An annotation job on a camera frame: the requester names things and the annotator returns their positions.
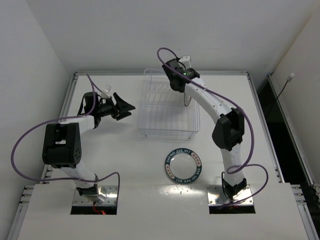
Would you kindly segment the white wire dish rack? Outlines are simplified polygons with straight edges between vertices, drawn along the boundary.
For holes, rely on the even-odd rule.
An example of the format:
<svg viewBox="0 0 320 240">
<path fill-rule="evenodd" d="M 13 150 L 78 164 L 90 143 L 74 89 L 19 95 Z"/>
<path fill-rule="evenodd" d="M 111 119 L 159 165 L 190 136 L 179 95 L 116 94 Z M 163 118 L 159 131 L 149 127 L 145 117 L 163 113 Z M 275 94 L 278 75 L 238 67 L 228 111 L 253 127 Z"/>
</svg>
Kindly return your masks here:
<svg viewBox="0 0 320 240">
<path fill-rule="evenodd" d="M 200 106 L 191 100 L 184 106 L 184 93 L 174 91 L 164 71 L 144 70 L 137 128 L 142 137 L 192 139 L 200 130 Z"/>
</svg>

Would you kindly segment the plate with dark green rim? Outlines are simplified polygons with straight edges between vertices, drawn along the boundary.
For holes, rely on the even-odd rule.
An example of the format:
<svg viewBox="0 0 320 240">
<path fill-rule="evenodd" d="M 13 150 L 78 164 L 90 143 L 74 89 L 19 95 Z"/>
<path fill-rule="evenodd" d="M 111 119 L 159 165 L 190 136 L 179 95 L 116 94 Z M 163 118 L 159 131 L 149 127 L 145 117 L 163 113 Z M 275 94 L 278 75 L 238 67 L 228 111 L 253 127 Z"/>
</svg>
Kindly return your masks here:
<svg viewBox="0 0 320 240">
<path fill-rule="evenodd" d="M 172 150 L 165 158 L 164 171 L 175 184 L 192 184 L 202 173 L 202 161 L 193 150 L 180 147 Z"/>
</svg>

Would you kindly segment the white plate green clover design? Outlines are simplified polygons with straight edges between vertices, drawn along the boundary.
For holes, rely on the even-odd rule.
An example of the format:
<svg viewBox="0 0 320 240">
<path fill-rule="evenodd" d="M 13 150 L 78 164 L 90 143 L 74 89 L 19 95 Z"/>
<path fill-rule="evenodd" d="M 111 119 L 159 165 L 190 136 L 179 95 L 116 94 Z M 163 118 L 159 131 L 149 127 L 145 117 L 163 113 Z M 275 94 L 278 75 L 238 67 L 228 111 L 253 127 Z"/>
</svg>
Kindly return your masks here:
<svg viewBox="0 0 320 240">
<path fill-rule="evenodd" d="M 191 103 L 192 97 L 189 96 L 188 94 L 184 93 L 184 97 L 183 97 L 183 103 L 185 107 L 188 107 Z"/>
</svg>

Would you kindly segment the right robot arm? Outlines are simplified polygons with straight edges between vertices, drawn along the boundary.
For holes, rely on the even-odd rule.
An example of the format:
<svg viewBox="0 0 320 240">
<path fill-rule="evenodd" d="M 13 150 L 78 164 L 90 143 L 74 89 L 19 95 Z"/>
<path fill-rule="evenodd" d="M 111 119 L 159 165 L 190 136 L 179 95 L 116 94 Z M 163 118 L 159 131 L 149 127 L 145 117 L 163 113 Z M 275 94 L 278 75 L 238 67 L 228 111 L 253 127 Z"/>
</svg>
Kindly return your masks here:
<svg viewBox="0 0 320 240">
<path fill-rule="evenodd" d="M 183 69 L 177 59 L 168 61 L 162 68 L 169 79 L 171 89 L 194 99 L 213 120 L 212 140 L 220 148 L 224 165 L 224 194 L 232 200 L 247 186 L 247 180 L 241 170 L 233 174 L 227 172 L 236 170 L 242 164 L 240 151 L 245 133 L 243 113 L 239 108 L 230 107 L 210 93 L 200 74 L 193 68 Z"/>
</svg>

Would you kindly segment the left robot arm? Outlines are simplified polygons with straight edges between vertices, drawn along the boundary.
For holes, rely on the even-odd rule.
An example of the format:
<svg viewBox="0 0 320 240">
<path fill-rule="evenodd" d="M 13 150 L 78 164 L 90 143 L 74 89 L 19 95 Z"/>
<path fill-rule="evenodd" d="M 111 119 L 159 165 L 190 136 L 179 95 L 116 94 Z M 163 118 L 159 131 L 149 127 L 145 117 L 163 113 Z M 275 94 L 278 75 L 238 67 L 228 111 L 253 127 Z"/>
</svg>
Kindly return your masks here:
<svg viewBox="0 0 320 240">
<path fill-rule="evenodd" d="M 96 92 L 85 93 L 75 118 L 46 125 L 43 162 L 72 179 L 80 196 L 93 203 L 104 203 L 107 189 L 99 185 L 98 176 L 82 162 L 81 135 L 97 128 L 103 117 L 111 116 L 119 121 L 130 116 L 133 110 L 135 106 L 117 93 L 105 97 Z"/>
</svg>

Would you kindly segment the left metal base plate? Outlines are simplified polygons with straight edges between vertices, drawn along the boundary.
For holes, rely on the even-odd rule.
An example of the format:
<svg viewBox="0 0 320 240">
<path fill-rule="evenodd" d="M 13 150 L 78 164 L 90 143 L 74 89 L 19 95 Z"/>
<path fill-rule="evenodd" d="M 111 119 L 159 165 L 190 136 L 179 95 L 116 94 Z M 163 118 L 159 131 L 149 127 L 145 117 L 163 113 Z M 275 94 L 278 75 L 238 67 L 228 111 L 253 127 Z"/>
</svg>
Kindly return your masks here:
<svg viewBox="0 0 320 240">
<path fill-rule="evenodd" d="M 73 207 L 90 207 L 96 203 L 98 207 L 116 207 L 118 198 L 116 185 L 96 185 L 90 188 L 77 188 L 74 192 Z"/>
</svg>

